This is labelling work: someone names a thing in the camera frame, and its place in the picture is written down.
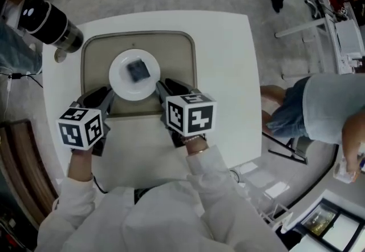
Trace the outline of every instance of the wrist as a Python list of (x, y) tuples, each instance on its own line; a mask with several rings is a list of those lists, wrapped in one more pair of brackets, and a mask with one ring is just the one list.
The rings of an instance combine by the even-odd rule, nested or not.
[(197, 137), (194, 140), (188, 140), (186, 143), (186, 150), (188, 151), (188, 156), (196, 155), (206, 149), (208, 149), (208, 144), (202, 137)]
[(92, 179), (91, 174), (92, 148), (83, 151), (74, 149), (72, 151), (68, 177), (80, 182), (88, 182)]
[(346, 158), (346, 163), (347, 163), (347, 165), (354, 166), (354, 165), (357, 165), (358, 159), (355, 157), (348, 157), (348, 158)]

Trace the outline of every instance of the beige tray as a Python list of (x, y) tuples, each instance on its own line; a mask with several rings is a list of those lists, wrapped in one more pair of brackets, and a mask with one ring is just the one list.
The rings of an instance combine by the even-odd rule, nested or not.
[[(193, 39), (179, 31), (140, 31), (98, 35), (86, 41), (81, 53), (82, 93), (109, 84), (109, 68), (123, 51), (138, 48), (151, 53), (161, 69), (161, 80), (178, 79), (197, 87)], [(118, 96), (111, 117), (157, 115), (162, 108), (156, 94), (141, 101)]]

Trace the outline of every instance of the white desk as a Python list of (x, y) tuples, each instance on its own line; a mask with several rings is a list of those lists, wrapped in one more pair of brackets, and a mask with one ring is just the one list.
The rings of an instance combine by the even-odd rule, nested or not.
[[(121, 15), (78, 26), (89, 38), (115, 32), (172, 30), (189, 34), (196, 46), (198, 87), (218, 101), (217, 144), (228, 167), (261, 155), (261, 99), (256, 55), (247, 16), (210, 11), (157, 11)], [(61, 146), (55, 120), (81, 95), (81, 49), (54, 60), (55, 47), (43, 48), (44, 100), (56, 154), (66, 174), (70, 150)], [(146, 186), (159, 178), (185, 178), (185, 150), (174, 149), (158, 116), (108, 119), (103, 157), (93, 173), (106, 189)]]
[[(332, 56), (334, 58), (334, 62), (336, 65), (336, 72), (339, 74), (350, 74), (352, 73), (352, 68), (350, 66), (348, 66), (348, 64), (345, 62), (345, 58), (342, 56), (341, 52), (340, 52), (340, 45), (338, 43), (338, 38), (337, 38), (337, 34), (336, 34), (336, 30), (335, 30), (335, 20), (333, 19), (333, 17), (329, 16), (328, 14), (326, 14), (326, 16), (324, 18), (312, 21), (312, 22), (308, 22), (284, 31), (280, 31), (275, 33), (275, 37), (277, 38), (281, 38), (284, 37), (286, 35), (289, 34), (293, 34), (296, 32), (300, 32), (302, 30), (305, 29), (311, 29), (313, 27), (318, 27), (320, 25), (324, 25), (325, 26), (325, 30), (321, 29), (321, 28), (317, 28), (317, 30), (314, 31), (315, 34), (315, 40), (316, 40), (316, 45), (317, 45), (317, 49), (319, 52), (319, 61), (321, 64), (321, 71), (322, 72), (327, 72), (327, 68), (326, 68), (326, 55), (325, 52), (323, 50), (322, 44), (321, 44), (321, 37), (319, 36), (320, 34), (325, 35), (329, 38), (330, 40), (330, 44), (332, 47)], [(303, 74), (299, 74), (299, 75), (283, 75), (284, 79), (288, 79), (288, 78), (303, 78), (305, 76), (310, 76), (311, 74), (309, 73), (303, 73)]]

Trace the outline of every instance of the black shoe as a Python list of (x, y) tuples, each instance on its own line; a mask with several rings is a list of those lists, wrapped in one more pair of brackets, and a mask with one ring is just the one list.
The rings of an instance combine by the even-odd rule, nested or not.
[(276, 13), (280, 12), (280, 9), (283, 8), (283, 2), (280, 0), (271, 0), (271, 4), (273, 6), (273, 9)]

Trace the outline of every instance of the metal table leg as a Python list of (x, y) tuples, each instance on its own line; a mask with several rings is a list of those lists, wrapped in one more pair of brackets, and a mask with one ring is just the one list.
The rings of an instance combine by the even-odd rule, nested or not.
[(272, 151), (272, 150), (267, 150), (269, 153), (272, 153), (274, 155), (277, 155), (279, 157), (283, 157), (283, 158), (286, 158), (288, 160), (291, 160), (291, 161), (295, 161), (295, 162), (298, 162), (298, 163), (301, 163), (301, 164), (304, 164), (304, 165), (308, 165), (308, 158), (306, 156), (303, 156), (301, 154), (299, 154), (295, 149), (291, 148), (289, 145), (291, 145), (291, 141), (289, 141), (289, 143), (286, 145), (286, 144), (283, 144), (281, 141), (278, 141), (277, 139), (273, 138), (272, 136), (269, 136), (267, 135), (265, 132), (262, 133), (263, 136), (265, 136), (266, 138), (268, 138), (269, 140), (273, 141), (274, 143), (280, 145), (281, 147), (287, 149), (288, 151), (291, 152), (291, 156), (287, 156), (287, 155), (284, 155), (282, 153), (278, 153), (278, 152), (275, 152), (275, 151)]
[(286, 36), (286, 35), (289, 35), (289, 34), (292, 34), (292, 33), (296, 33), (296, 32), (299, 32), (299, 31), (302, 31), (302, 30), (305, 30), (305, 29), (309, 29), (311, 27), (317, 27), (319, 25), (324, 24), (325, 22), (326, 22), (326, 18), (321, 18), (321, 19), (311, 21), (311, 22), (308, 22), (308, 23), (305, 23), (305, 24), (301, 24), (301, 25), (293, 27), (293, 28), (289, 28), (289, 29), (284, 30), (284, 31), (277, 32), (277, 33), (275, 33), (275, 37), (280, 38), (280, 37), (283, 37), (283, 36)]

